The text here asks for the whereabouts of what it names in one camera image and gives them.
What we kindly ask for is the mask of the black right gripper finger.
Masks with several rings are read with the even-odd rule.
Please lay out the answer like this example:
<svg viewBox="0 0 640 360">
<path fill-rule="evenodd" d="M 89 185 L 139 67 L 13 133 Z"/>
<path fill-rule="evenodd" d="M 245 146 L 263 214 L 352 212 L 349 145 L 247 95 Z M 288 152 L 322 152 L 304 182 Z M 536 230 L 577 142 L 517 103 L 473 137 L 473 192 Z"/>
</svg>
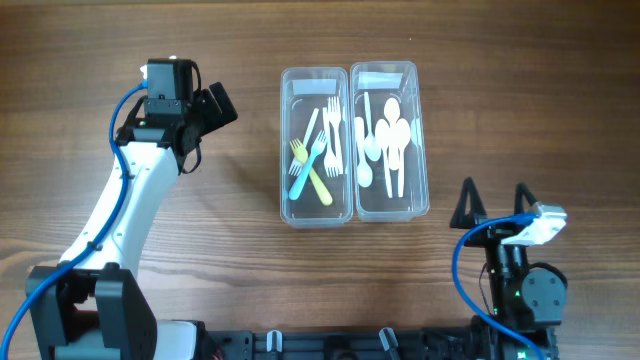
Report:
<svg viewBox="0 0 640 360">
<path fill-rule="evenodd" d="M 532 206 L 536 202 L 537 198 L 533 195 L 533 193 L 529 190 L 528 186 L 524 182 L 518 183 L 516 185 L 514 200 L 515 214 L 521 214 L 525 212 L 525 203 L 527 203 L 529 206 Z"/>
<path fill-rule="evenodd" d="M 488 220 L 487 212 L 472 177 L 462 184 L 460 198 L 449 226 L 454 229 L 472 229 Z"/>
</svg>

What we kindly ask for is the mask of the short white plastic spoon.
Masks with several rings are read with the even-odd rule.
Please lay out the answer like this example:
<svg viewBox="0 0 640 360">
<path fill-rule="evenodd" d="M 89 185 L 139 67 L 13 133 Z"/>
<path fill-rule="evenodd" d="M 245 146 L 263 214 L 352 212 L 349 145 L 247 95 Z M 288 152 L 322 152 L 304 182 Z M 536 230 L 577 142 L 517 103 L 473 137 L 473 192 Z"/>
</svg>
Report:
<svg viewBox="0 0 640 360">
<path fill-rule="evenodd" d="M 358 184 L 361 187 L 369 187 L 372 183 L 373 174 L 371 167 L 366 161 L 366 154 L 364 149 L 364 120 L 361 117 L 356 117 L 354 119 L 355 123 L 355 137 L 356 137 L 356 147 L 358 153 L 358 164 L 357 164 L 357 178 Z"/>
</svg>

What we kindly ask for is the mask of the thin white plastic spoon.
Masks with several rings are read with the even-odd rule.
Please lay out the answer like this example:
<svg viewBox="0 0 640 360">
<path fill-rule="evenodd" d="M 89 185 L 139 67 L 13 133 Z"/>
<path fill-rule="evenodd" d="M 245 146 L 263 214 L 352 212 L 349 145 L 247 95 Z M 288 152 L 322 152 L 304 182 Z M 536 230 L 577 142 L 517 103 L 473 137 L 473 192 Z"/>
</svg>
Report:
<svg viewBox="0 0 640 360">
<path fill-rule="evenodd" d="M 376 143 L 373 133 L 371 104 L 368 92 L 364 92 L 364 110 L 367 124 L 367 135 L 364 141 L 365 154 L 371 161 L 378 161 L 381 155 L 381 149 Z"/>
</svg>

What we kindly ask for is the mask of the white plastic spoon large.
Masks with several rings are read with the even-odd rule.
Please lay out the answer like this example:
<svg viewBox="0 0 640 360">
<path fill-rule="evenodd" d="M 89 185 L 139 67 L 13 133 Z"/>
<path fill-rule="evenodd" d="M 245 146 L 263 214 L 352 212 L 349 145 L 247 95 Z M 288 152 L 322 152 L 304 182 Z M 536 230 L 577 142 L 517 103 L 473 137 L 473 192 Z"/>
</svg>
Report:
<svg viewBox="0 0 640 360">
<path fill-rule="evenodd" d="M 391 175 L 390 175 L 389 158 L 388 158 L 388 150 L 390 147 L 390 135 L 391 135 L 390 126 L 388 122 L 385 119 L 379 119 L 375 127 L 375 138 L 376 138 L 377 145 L 380 147 L 382 151 L 387 196 L 389 198 L 392 198 L 393 194 L 392 194 Z"/>
</svg>

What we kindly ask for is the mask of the yellow plastic spoon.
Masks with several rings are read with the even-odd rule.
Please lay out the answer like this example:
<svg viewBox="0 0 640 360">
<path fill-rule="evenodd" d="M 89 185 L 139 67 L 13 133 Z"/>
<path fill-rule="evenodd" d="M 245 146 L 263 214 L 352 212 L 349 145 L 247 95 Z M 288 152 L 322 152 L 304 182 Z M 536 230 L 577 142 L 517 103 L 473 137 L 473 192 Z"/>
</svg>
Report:
<svg viewBox="0 0 640 360">
<path fill-rule="evenodd" d="M 388 150 L 389 167 L 390 167 L 391 170 L 396 171 L 396 170 L 398 170 L 399 155 L 398 155 L 397 148 L 395 147 L 394 131 L 395 131 L 396 122 L 400 118 L 400 106 L 399 106 L 399 102 L 397 101 L 396 98 L 390 97 L 385 102 L 385 105 L 384 105 L 384 116 L 385 116 L 385 119 L 389 123 L 390 133 L 391 133 L 391 135 L 390 135 L 390 147 L 389 147 L 389 150 Z"/>
</svg>

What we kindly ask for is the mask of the thin white fork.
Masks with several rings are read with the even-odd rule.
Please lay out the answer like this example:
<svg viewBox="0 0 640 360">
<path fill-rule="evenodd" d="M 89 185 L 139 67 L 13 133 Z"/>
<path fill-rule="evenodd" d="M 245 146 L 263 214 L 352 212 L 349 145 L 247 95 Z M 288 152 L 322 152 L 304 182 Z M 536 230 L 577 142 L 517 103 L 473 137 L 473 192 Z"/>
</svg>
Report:
<svg viewBox="0 0 640 360">
<path fill-rule="evenodd" d="M 323 114 L 324 132 L 326 135 L 326 153 L 324 156 L 324 168 L 325 168 L 326 175 L 329 178 L 333 178 L 339 175 L 339 166 L 338 166 L 336 155 L 332 150 L 331 130 L 330 130 L 329 114 L 328 114 L 327 107 L 322 108 L 322 114 Z"/>
<path fill-rule="evenodd" d="M 304 134 L 304 138 L 303 138 L 303 145 L 304 146 L 307 146 L 307 144 L 308 144 L 308 141 L 309 141 L 309 138 L 311 136 L 311 133 L 312 133 L 314 127 L 315 127 L 315 122 L 316 122 L 316 119 L 318 117 L 318 113 L 319 113 L 319 109 L 318 108 L 314 108 L 313 112 L 311 114 L 311 117 L 310 117 L 310 119 L 309 119 L 309 121 L 307 123 L 306 131 L 305 131 L 305 134 Z M 292 162 L 291 162 L 291 164 L 290 164 L 288 174 L 292 175 L 292 176 L 298 176 L 299 173 L 301 172 L 301 169 L 302 169 L 302 163 L 296 157 L 294 157 Z"/>
<path fill-rule="evenodd" d="M 328 120 L 334 130 L 334 146 L 335 156 L 337 159 L 337 172 L 342 175 L 344 173 L 344 165 L 339 132 L 340 123 L 342 121 L 342 114 L 339 98 L 337 96 L 332 96 L 328 99 Z"/>
</svg>

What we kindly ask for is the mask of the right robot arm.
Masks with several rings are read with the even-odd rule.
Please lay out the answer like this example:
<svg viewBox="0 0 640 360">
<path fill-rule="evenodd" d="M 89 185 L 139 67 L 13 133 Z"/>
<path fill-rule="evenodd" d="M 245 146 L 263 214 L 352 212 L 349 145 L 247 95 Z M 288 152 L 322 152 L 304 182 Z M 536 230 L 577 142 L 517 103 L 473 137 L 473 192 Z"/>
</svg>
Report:
<svg viewBox="0 0 640 360">
<path fill-rule="evenodd" d="M 539 201 L 526 184 L 516 185 L 514 213 L 491 219 L 472 178 L 463 181 L 450 220 L 465 234 L 456 244 L 451 262 L 454 286 L 475 313 L 470 327 L 470 359 L 557 359 L 554 328 L 562 322 L 568 279 L 545 262 L 531 263 L 527 249 L 548 243 L 566 226 L 567 213 L 559 205 Z M 482 248 L 489 276 L 491 303 L 480 308 L 465 291 L 459 275 L 465 247 Z"/>
</svg>

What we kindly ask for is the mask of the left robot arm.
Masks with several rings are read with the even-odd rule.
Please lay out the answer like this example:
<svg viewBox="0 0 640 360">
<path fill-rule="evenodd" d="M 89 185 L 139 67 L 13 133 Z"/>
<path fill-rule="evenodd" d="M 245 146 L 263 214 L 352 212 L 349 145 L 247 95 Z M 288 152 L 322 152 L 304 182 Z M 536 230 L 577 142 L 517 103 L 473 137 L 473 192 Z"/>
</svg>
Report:
<svg viewBox="0 0 640 360">
<path fill-rule="evenodd" d="M 81 234 L 56 266 L 36 266 L 6 331 L 31 316 L 44 359 L 221 359 L 201 321 L 159 320 L 137 283 L 153 220 L 190 153 L 237 112 L 221 83 L 203 87 L 197 64 L 151 59 L 122 126 L 109 125 L 111 174 Z"/>
</svg>

